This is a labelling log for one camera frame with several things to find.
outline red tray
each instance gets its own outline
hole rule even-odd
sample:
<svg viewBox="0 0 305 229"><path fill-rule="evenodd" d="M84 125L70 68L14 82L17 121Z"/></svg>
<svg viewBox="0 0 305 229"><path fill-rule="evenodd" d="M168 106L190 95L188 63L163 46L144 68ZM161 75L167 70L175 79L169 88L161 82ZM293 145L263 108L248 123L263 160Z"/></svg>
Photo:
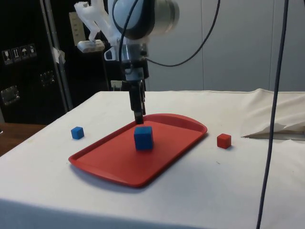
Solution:
<svg viewBox="0 0 305 229"><path fill-rule="evenodd" d="M138 126L152 126L153 150L135 149L133 133ZM71 156L69 161L77 168L108 181L143 187L206 133L204 125L185 116L147 115L144 125L130 123Z"/></svg>

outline white cloth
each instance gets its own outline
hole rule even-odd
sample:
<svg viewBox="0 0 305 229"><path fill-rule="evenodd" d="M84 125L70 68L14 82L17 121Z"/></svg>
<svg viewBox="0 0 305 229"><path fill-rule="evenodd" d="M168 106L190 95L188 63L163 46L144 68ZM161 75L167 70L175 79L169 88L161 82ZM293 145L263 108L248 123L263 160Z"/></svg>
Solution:
<svg viewBox="0 0 305 229"><path fill-rule="evenodd" d="M269 133L273 93L259 90L244 100L246 115L242 136ZM275 116L275 132L303 133L305 131L305 93L281 93Z"/></svg>
<svg viewBox="0 0 305 229"><path fill-rule="evenodd" d="M0 228L255 228L268 141L240 131L241 107L258 93L148 92L148 114L185 115L209 134L144 189L107 183L68 162L133 120L128 93L96 94L0 157ZM75 126L85 138L71 139ZM222 133L233 136L232 148L217 147ZM276 141L262 228L303 229L304 190L305 144Z"/></svg>

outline metal pole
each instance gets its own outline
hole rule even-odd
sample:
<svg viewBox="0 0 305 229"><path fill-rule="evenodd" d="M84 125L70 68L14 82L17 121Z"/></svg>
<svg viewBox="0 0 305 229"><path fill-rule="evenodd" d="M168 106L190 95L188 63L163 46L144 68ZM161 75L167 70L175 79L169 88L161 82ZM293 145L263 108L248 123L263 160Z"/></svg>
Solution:
<svg viewBox="0 0 305 229"><path fill-rule="evenodd" d="M50 45L50 51L51 51L51 53L53 53L52 39L51 39L50 30L49 30L49 26L48 26L46 11L44 10L43 0L40 0L40 5L41 5L41 11L42 11L42 14L43 14L44 24L45 24L45 27L46 27L46 30L47 30L48 41L49 41L49 45ZM58 84L59 84L59 89L60 89L60 92L61 92L62 103L63 103L64 109L65 109L65 112L68 112L67 102L66 102L66 99L65 99L65 94L64 94L64 91L63 91L62 83L61 83L61 76L59 74L58 66L57 66L57 63L56 63L54 58L53 58L53 62L54 62L54 69L55 69L56 76L57 76L57 81L58 81Z"/></svg>
<svg viewBox="0 0 305 229"><path fill-rule="evenodd" d="M50 23L51 35L52 35L53 42L54 42L54 48L57 50L60 50L50 0L45 0L45 4L46 4L46 10L47 10L49 23ZM59 69L60 69L60 73L61 73L64 93L66 95L68 109L72 110L73 104L72 104L71 94L70 94L69 85L68 85L67 76L66 76L65 67L64 67L64 57L62 55L59 56Z"/></svg>

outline black cabinet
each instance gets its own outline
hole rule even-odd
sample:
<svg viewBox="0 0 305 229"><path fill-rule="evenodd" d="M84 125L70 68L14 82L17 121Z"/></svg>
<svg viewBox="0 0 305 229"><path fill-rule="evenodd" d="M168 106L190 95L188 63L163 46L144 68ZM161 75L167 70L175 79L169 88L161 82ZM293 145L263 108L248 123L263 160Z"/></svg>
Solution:
<svg viewBox="0 0 305 229"><path fill-rule="evenodd" d="M0 108L10 123L49 124L65 102L38 0L2 1Z"/></svg>

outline blue cube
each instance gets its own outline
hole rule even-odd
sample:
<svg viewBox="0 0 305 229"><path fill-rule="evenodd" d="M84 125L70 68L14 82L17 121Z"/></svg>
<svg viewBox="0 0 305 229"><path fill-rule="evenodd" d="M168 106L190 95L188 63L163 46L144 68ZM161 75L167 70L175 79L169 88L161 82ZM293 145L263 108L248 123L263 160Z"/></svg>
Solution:
<svg viewBox="0 0 305 229"><path fill-rule="evenodd" d="M137 127L134 131L134 141L137 150L152 150L153 128L151 126Z"/></svg>
<svg viewBox="0 0 305 229"><path fill-rule="evenodd" d="M81 127L76 127L74 129L72 129L71 133L72 133L73 139L76 139L76 140L80 140L81 138L85 137L84 129Z"/></svg>

